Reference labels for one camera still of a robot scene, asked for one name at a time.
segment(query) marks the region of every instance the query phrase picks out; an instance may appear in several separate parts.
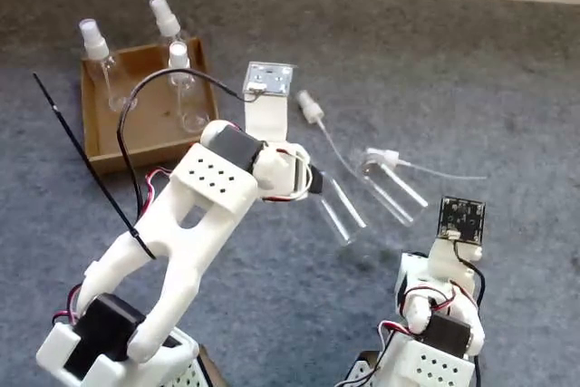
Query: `cardboard tray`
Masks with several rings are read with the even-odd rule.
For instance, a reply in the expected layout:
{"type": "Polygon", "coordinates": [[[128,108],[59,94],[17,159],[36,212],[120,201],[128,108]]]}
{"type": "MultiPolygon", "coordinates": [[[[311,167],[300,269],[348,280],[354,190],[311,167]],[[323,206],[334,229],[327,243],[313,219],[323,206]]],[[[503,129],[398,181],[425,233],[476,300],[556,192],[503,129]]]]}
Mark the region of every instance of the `cardboard tray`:
{"type": "MultiPolygon", "coordinates": [[[[191,67],[208,72],[206,59],[198,38],[188,41],[191,67]]],[[[118,51],[130,76],[127,92],[148,74],[164,67],[157,45],[132,47],[118,51]]],[[[199,89],[209,118],[218,118],[218,105],[207,81],[199,89]]],[[[81,66],[82,123],[84,150],[91,164],[100,174],[125,168],[117,145],[117,121],[119,113],[109,109],[107,97],[95,88],[87,73],[87,60],[81,66]]],[[[178,160],[183,157],[199,136],[191,136],[179,126],[176,117],[175,96],[170,93],[168,76],[150,82],[141,90],[137,107],[129,112],[125,123],[125,141],[136,167],[178,160]]]]}

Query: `robotic arm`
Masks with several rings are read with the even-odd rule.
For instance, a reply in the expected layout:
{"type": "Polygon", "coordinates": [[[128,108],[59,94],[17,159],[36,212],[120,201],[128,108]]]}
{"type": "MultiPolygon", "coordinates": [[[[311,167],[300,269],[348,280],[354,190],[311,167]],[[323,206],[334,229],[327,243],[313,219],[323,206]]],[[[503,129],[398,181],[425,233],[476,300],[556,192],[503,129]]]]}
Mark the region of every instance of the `robotic arm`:
{"type": "Polygon", "coordinates": [[[392,330],[383,349],[362,356],[336,387],[468,387],[485,335],[473,298],[474,269],[481,259],[485,204],[459,198],[441,201],[437,238],[429,252],[403,253],[395,286],[407,326],[392,330]]]}
{"type": "Polygon", "coordinates": [[[306,195],[312,182],[309,159],[307,154],[292,158],[287,147],[272,147],[227,121],[212,121],[135,225],[155,256],[169,258],[159,301],[143,316],[111,294],[150,261],[131,234],[123,233],[86,270],[78,323],[57,324],[37,354],[38,363],[65,385],[81,387],[159,386],[187,370],[198,345],[175,326],[254,201],[264,191],[276,198],[306,195]],[[288,160],[292,174],[301,176],[291,185],[284,179],[288,160]],[[205,215],[193,228],[181,227],[195,206],[205,215]]]}

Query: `white plastic bracket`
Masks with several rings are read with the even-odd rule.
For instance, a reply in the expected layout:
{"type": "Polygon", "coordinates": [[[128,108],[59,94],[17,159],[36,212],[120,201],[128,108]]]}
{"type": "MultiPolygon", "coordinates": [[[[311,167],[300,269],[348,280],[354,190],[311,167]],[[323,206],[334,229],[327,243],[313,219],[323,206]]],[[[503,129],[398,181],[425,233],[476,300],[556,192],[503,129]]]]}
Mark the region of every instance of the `white plastic bracket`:
{"type": "Polygon", "coordinates": [[[80,380],[64,366],[81,337],[70,325],[58,323],[38,350],[36,361],[67,387],[158,387],[174,379],[176,373],[186,372],[199,354],[198,344],[178,328],[173,329],[171,336],[180,345],[160,347],[143,364],[131,360],[114,362],[101,354],[80,380]]]}

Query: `empty bottle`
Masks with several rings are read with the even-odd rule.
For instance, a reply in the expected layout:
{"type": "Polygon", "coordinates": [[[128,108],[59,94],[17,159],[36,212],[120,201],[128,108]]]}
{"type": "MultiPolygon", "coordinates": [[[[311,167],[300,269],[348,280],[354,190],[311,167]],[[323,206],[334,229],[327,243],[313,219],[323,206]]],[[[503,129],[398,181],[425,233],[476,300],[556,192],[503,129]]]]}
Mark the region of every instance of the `empty bottle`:
{"type": "Polygon", "coordinates": [[[109,51],[107,42],[99,31],[99,26],[92,18],[85,18],[79,23],[84,48],[89,62],[87,70],[99,93],[104,93],[109,100],[112,111],[119,112],[129,99],[131,87],[129,75],[119,56],[109,51]]]}
{"type": "Polygon", "coordinates": [[[149,0],[149,5],[155,14],[157,27],[161,33],[159,41],[161,59],[163,64],[167,65],[171,43],[187,43],[189,36],[181,29],[178,18],[171,12],[167,0],[149,0]]]}
{"type": "MultiPolygon", "coordinates": [[[[181,41],[169,46],[169,68],[189,68],[188,47],[181,41]]],[[[205,94],[198,81],[187,73],[172,73],[169,86],[177,97],[179,125],[187,133],[201,133],[208,125],[205,94]]]]}

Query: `circuit board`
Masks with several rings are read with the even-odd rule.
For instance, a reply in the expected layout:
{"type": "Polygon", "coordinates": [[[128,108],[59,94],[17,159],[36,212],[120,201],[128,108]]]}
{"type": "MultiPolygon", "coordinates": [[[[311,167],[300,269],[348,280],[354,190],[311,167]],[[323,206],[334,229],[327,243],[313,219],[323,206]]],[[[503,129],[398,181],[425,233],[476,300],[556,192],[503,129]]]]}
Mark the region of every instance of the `circuit board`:
{"type": "Polygon", "coordinates": [[[481,245],[486,203],[471,199],[444,197],[441,200],[437,237],[481,245]]]}

